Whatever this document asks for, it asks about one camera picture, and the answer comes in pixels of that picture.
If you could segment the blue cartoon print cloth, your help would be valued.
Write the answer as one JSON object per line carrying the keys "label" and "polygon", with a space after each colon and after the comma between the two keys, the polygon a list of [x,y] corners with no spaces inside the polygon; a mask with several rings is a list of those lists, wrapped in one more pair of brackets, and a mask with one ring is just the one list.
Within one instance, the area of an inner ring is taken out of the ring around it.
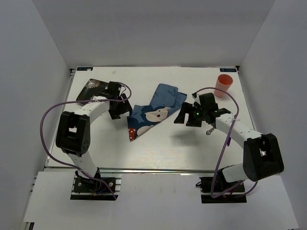
{"label": "blue cartoon print cloth", "polygon": [[148,105],[135,105],[127,117],[129,139],[134,141],[181,108],[187,95],[178,87],[160,83]]}

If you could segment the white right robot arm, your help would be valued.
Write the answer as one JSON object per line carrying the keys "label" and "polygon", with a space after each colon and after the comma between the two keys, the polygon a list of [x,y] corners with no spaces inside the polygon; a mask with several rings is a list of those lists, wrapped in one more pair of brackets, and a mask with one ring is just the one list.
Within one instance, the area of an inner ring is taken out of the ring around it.
{"label": "white right robot arm", "polygon": [[257,182],[284,171],[279,143],[274,134],[262,134],[244,125],[228,109],[218,107],[213,93],[193,96],[194,103],[183,103],[174,122],[188,127],[201,127],[206,122],[227,135],[225,146],[233,140],[243,150],[242,163],[217,169],[213,174],[213,186],[228,191],[235,182]]}

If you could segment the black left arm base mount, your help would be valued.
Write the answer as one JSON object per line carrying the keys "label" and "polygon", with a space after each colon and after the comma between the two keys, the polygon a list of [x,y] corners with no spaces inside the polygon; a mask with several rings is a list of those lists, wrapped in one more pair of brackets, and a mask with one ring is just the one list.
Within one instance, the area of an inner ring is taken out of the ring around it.
{"label": "black left arm base mount", "polygon": [[115,201],[120,192],[121,175],[100,175],[102,176],[100,179],[107,183],[116,198],[114,198],[104,183],[92,181],[89,178],[84,178],[78,174],[78,171],[76,171],[71,189],[70,200]]}

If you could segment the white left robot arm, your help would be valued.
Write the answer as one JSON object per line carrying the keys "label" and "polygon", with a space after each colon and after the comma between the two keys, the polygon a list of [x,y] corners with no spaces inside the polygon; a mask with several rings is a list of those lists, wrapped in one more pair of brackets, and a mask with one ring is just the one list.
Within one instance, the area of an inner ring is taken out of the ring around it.
{"label": "white left robot arm", "polygon": [[111,81],[99,96],[84,101],[84,105],[73,112],[64,111],[60,116],[56,146],[69,156],[77,170],[83,174],[82,178],[86,178],[84,184],[90,191],[97,191],[101,187],[99,169],[89,153],[91,124],[106,112],[113,120],[131,112],[129,98],[125,95],[128,89],[121,82]]}

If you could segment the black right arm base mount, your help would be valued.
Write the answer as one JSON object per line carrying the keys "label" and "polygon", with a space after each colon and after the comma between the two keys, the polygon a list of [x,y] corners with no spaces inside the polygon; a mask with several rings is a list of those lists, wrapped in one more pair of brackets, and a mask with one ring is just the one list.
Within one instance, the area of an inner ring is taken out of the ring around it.
{"label": "black right arm base mount", "polygon": [[[201,203],[202,204],[235,204],[235,203],[247,203],[244,184],[241,183],[236,188],[233,188],[229,192],[219,196],[218,198],[211,197],[211,185],[212,177],[200,177],[200,181],[195,184],[201,191]],[[219,179],[216,179],[214,185],[214,195],[217,195],[224,190],[231,188],[236,185],[237,182],[227,183],[221,182]]]}

